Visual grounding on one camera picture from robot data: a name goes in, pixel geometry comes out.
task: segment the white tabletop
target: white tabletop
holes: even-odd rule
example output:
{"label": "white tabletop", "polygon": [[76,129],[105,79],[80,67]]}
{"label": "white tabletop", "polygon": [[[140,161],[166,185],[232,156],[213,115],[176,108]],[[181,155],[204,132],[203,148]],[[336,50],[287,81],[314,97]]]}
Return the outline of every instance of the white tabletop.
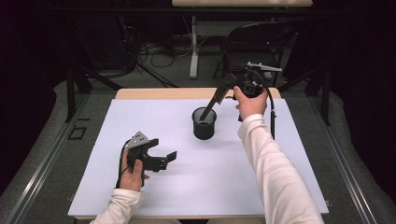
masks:
{"label": "white tabletop", "polygon": [[[177,151],[177,159],[167,170],[147,172],[151,178],[142,188],[146,198],[136,217],[263,216],[254,172],[236,134],[240,126],[236,101],[224,99],[214,106],[215,135],[203,141],[192,133],[191,113],[207,103],[207,99],[113,100],[68,215],[95,217],[107,207],[117,181],[121,148],[141,131],[160,140],[148,151],[150,156]],[[275,99],[275,106],[276,141],[302,174],[319,211],[327,214],[289,108],[283,99]]]}
{"label": "white tabletop", "polygon": [[312,0],[172,0],[174,7],[311,7]]}

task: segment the white sleeve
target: white sleeve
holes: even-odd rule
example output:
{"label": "white sleeve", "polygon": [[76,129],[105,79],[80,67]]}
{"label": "white sleeve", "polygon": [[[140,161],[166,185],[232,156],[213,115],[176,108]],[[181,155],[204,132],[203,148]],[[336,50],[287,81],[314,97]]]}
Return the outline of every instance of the white sleeve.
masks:
{"label": "white sleeve", "polygon": [[91,224],[128,223],[142,202],[143,196],[143,191],[113,189],[108,207]]}
{"label": "white sleeve", "polygon": [[272,138],[262,115],[244,119],[238,135],[256,173],[266,223],[323,223],[303,178]]}

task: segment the table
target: table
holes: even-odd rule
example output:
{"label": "table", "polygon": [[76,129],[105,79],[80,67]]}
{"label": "table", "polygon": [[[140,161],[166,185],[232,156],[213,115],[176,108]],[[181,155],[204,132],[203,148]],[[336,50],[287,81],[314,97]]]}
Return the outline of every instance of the table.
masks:
{"label": "table", "polygon": [[[174,7],[311,7],[312,0],[172,0]],[[198,35],[228,35],[233,28],[243,25],[245,22],[212,21],[203,22],[205,29],[197,30],[199,23],[195,16],[192,16],[191,36],[192,55],[190,78],[197,78],[198,70]]]}
{"label": "table", "polygon": [[[263,207],[254,172],[236,132],[240,125],[236,101],[215,105],[215,135],[199,140],[192,133],[192,111],[206,106],[215,88],[119,90],[92,150],[68,215],[94,218],[107,206],[117,181],[120,150],[137,131],[160,144],[151,156],[177,150],[167,170],[148,172],[146,198],[136,218],[262,217]],[[329,213],[318,181],[286,102],[271,89],[276,107],[278,143],[302,174],[322,214]]]}

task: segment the person's right arm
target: person's right arm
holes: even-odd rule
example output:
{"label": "person's right arm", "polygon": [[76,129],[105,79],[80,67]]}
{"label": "person's right arm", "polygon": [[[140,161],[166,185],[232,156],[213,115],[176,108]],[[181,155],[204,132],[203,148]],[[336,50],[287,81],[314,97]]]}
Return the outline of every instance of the person's right arm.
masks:
{"label": "person's right arm", "polygon": [[256,173],[266,223],[323,223],[303,178],[264,123],[267,94],[248,99],[236,87],[234,95],[243,120],[238,135]]}

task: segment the dark background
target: dark background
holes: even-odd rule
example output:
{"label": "dark background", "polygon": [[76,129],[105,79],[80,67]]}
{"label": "dark background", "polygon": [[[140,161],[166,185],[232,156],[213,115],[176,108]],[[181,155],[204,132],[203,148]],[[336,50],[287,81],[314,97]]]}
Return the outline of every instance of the dark background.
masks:
{"label": "dark background", "polygon": [[[85,7],[92,1],[39,3]],[[107,0],[93,3],[99,7],[114,4]],[[151,7],[171,6],[170,0],[146,3]],[[396,176],[395,4],[391,0],[317,0],[314,7],[349,9],[352,16],[335,21],[307,20],[284,77],[295,79],[321,65],[327,55],[324,52],[332,50],[330,43],[344,37],[344,46],[329,66],[331,89],[344,101],[351,140],[358,154],[378,185],[396,202],[396,184],[392,180]],[[69,70],[65,55],[73,55],[79,63],[94,69],[134,67],[134,55],[122,43],[116,16],[79,15],[73,18],[73,25],[63,16],[52,16],[53,21],[49,21],[36,1],[0,3],[0,192],[18,172],[50,116],[56,100],[53,88],[65,81]],[[184,26],[180,20],[164,16],[144,17],[138,22],[144,24],[140,26],[144,38],[170,47],[172,33],[183,32]],[[63,34],[65,41],[60,43],[54,31]],[[90,54],[95,54],[96,61]]]}

